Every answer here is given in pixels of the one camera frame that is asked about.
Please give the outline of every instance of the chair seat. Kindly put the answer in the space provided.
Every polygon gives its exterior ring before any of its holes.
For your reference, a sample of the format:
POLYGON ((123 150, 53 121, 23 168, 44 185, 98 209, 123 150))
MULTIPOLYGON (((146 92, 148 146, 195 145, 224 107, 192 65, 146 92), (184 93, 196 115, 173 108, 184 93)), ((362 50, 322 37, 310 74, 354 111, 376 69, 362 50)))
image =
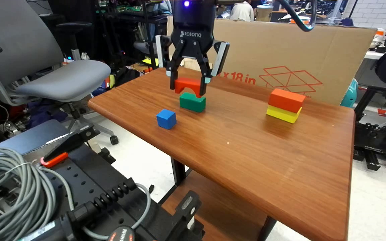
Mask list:
POLYGON ((21 85, 16 93, 60 102, 78 101, 97 89, 110 73, 110 67, 100 61, 74 61, 21 85))

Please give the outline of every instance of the blue cube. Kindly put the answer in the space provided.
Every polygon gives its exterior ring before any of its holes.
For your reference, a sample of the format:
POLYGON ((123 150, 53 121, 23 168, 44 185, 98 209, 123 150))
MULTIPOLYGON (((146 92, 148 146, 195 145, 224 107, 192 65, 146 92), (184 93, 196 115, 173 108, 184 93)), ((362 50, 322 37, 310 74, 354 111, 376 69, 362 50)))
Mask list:
POLYGON ((163 109, 159 114, 156 115, 157 124, 161 128, 170 129, 177 123, 175 112, 163 109))

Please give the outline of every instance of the red arch block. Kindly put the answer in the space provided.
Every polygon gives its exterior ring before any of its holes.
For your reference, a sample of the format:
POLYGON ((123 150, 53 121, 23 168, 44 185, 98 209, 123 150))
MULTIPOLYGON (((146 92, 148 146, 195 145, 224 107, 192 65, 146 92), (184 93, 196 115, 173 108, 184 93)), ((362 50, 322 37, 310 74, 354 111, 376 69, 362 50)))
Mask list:
POLYGON ((175 93, 179 94, 184 88, 190 88, 194 91, 197 98, 202 97, 200 93, 200 80, 192 78, 178 78, 175 80, 175 93))

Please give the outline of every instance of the white floor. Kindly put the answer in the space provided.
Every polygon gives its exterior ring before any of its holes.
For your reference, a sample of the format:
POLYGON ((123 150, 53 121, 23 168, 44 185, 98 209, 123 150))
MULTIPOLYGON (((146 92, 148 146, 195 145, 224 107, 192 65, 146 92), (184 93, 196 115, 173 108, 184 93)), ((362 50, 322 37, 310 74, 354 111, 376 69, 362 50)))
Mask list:
MULTIPOLYGON (((154 185, 151 196, 158 202, 174 184, 170 157, 102 116, 93 120, 99 120, 118 136, 120 143, 114 146, 106 135, 95 137, 117 160, 112 166, 135 182, 154 185)), ((308 239, 278 222, 268 240, 308 239)), ((370 171, 364 162, 353 161, 348 240, 386 241, 386 166, 370 171)))

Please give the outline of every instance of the chair backrest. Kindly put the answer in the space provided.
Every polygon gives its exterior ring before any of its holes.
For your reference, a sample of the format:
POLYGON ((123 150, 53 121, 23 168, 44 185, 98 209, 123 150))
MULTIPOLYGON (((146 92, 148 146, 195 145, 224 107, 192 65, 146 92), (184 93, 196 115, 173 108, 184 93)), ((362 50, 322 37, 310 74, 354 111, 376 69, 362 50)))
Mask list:
POLYGON ((63 61, 52 33, 25 0, 0 0, 0 47, 4 85, 63 61))

